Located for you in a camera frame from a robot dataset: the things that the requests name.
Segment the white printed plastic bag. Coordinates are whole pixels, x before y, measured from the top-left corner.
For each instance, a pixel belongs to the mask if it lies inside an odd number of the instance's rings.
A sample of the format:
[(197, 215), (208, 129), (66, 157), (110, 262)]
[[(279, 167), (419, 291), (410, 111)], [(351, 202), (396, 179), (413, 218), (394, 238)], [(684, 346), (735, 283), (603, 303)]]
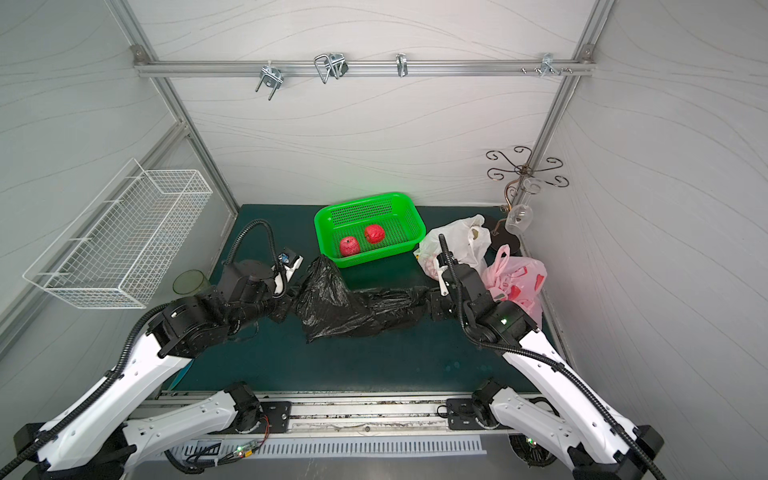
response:
[(442, 234), (457, 261), (482, 274), (487, 269), (485, 254), (491, 246), (491, 234), (484, 223), (485, 217), (477, 214), (430, 230), (413, 252), (423, 272), (433, 280), (438, 279), (435, 259), (441, 253), (439, 235)]

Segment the red apple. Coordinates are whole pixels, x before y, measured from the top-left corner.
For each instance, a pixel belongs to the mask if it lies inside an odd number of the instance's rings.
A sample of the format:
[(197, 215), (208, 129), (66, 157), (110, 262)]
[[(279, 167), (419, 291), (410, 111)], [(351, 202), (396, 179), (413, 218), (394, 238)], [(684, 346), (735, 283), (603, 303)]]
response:
[(358, 239), (354, 236), (344, 237), (339, 243), (339, 251), (342, 258), (358, 255), (361, 252)]
[(380, 225), (369, 225), (364, 229), (364, 237), (369, 244), (376, 245), (385, 240), (386, 231)]

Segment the black plastic bag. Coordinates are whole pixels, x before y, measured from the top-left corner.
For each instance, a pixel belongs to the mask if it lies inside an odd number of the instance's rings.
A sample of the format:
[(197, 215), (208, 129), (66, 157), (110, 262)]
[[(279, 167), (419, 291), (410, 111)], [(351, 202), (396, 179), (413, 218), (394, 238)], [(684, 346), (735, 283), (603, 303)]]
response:
[(422, 286), (352, 290), (336, 264), (321, 255), (310, 264), (293, 310), (308, 343), (372, 337), (416, 325), (428, 313), (430, 293)]

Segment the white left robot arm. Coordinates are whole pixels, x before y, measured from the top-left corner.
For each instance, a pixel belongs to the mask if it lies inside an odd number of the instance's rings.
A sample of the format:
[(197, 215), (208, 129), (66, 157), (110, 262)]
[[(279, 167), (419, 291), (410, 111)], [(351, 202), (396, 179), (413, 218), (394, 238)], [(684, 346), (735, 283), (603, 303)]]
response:
[(119, 479), (146, 459), (199, 435), (250, 433), (266, 424), (259, 399), (243, 382), (152, 418), (131, 414), (151, 393), (207, 349), (283, 306), (303, 263), (284, 252), (275, 265), (248, 260), (225, 266), (220, 282), (154, 307), (128, 334), (115, 367), (60, 415), (24, 425), (7, 477), (27, 461), (29, 479)]

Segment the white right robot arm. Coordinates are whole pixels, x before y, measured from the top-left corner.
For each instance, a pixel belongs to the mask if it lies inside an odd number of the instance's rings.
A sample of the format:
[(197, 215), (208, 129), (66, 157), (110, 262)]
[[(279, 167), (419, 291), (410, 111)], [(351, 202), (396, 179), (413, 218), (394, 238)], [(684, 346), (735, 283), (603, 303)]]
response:
[(440, 293), (464, 335), (500, 354), (538, 390), (530, 400), (512, 387), (487, 381), (471, 397), (476, 423), (509, 428), (562, 462), (576, 479), (663, 478), (655, 459), (664, 445), (649, 425), (612, 409), (556, 352), (536, 321), (512, 301), (496, 299), (473, 268), (438, 268)]

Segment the pink plastic bag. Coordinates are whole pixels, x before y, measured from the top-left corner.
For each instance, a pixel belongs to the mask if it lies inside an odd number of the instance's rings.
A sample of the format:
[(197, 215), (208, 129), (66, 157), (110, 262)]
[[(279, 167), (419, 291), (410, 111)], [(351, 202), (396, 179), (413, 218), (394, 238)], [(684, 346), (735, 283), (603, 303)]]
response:
[(529, 257), (511, 255), (502, 245), (492, 265), (481, 274), (485, 287), (494, 300), (511, 301), (521, 307), (541, 328), (543, 308), (539, 294), (547, 278), (545, 265)]

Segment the green translucent cup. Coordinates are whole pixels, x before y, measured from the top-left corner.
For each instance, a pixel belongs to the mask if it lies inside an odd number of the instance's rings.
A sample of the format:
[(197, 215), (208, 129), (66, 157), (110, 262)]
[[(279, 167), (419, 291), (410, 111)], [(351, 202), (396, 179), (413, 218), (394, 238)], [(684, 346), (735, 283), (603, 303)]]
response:
[(182, 272), (174, 279), (172, 289), (176, 295), (190, 296), (200, 293), (210, 286), (208, 277), (202, 271), (191, 269)]

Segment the clear glass on stand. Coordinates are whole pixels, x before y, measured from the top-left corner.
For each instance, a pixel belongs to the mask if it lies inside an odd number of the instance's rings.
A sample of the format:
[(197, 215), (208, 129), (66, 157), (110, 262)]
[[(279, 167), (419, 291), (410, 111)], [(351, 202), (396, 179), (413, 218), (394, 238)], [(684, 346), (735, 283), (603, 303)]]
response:
[(533, 209), (527, 204), (518, 204), (510, 209), (505, 221), (505, 229), (510, 234), (521, 235), (531, 225)]

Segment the green plastic basket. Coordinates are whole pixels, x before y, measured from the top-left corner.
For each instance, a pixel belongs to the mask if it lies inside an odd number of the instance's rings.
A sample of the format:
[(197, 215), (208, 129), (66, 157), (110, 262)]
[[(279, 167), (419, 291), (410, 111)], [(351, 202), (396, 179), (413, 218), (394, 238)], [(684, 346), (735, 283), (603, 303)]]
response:
[(412, 251), (426, 236), (415, 204), (404, 193), (385, 193), (330, 205), (314, 227), (319, 251), (349, 268)]

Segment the small metal hook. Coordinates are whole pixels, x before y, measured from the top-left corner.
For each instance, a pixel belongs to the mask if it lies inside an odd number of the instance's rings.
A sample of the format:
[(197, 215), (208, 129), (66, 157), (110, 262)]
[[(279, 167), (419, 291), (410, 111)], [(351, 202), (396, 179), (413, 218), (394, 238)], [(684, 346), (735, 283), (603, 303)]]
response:
[(396, 70), (399, 78), (405, 78), (408, 75), (408, 61), (404, 53), (398, 53), (395, 56)]

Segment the metal clamp hook left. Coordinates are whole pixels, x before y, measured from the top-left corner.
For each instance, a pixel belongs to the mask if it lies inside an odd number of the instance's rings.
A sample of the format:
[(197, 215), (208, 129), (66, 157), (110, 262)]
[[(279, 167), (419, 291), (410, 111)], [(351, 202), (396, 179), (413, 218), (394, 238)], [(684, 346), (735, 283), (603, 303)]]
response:
[(269, 91), (267, 99), (271, 101), (283, 83), (284, 76), (282, 72), (271, 63), (267, 63), (260, 70), (259, 82), (254, 92), (258, 93), (262, 89), (267, 89)]

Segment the metal clamp hook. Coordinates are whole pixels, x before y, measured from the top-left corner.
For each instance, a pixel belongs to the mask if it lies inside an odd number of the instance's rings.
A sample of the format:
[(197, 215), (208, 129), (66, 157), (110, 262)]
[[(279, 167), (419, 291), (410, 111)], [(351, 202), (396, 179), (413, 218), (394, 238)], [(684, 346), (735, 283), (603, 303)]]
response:
[(262, 89), (267, 89), (269, 91), (267, 99), (271, 101), (283, 83), (284, 76), (282, 72), (271, 63), (267, 63), (260, 70), (259, 82), (254, 92), (258, 93)]
[(345, 55), (342, 53), (317, 55), (313, 60), (313, 64), (323, 84), (327, 84), (331, 78), (336, 80), (342, 78), (349, 70)]

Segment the metal clamp hook middle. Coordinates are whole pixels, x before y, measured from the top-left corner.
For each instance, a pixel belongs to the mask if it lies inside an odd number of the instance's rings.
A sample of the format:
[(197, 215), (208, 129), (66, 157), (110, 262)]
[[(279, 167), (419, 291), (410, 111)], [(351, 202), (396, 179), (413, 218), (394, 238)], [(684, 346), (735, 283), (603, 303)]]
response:
[(342, 78), (349, 70), (345, 55), (342, 53), (317, 55), (313, 60), (313, 64), (323, 84), (327, 84), (331, 78), (336, 80)]

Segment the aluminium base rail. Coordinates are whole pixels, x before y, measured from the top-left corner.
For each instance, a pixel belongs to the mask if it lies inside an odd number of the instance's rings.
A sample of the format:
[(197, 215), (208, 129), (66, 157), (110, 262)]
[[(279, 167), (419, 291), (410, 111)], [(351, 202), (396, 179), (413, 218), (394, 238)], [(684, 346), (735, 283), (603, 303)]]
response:
[[(211, 396), (213, 391), (169, 391), (153, 394), (129, 416), (141, 419), (170, 413)], [(278, 437), (516, 434), (514, 429), (480, 426), (451, 430), (453, 420), (438, 415), (452, 398), (469, 400), (468, 392), (255, 392), (263, 402), (289, 402), (286, 432)]]

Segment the metal bracket right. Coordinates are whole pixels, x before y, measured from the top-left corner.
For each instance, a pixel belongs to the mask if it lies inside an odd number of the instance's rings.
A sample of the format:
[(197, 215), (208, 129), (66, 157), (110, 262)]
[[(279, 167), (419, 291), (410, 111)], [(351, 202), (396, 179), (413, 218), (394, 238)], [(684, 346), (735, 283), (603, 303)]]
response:
[(547, 76), (568, 76), (573, 73), (573, 70), (565, 66), (558, 66), (555, 62), (555, 59), (551, 53), (545, 53), (543, 57), (540, 60), (540, 63), (536, 67), (521, 67), (520, 72), (523, 75), (537, 75), (539, 77), (547, 77)]

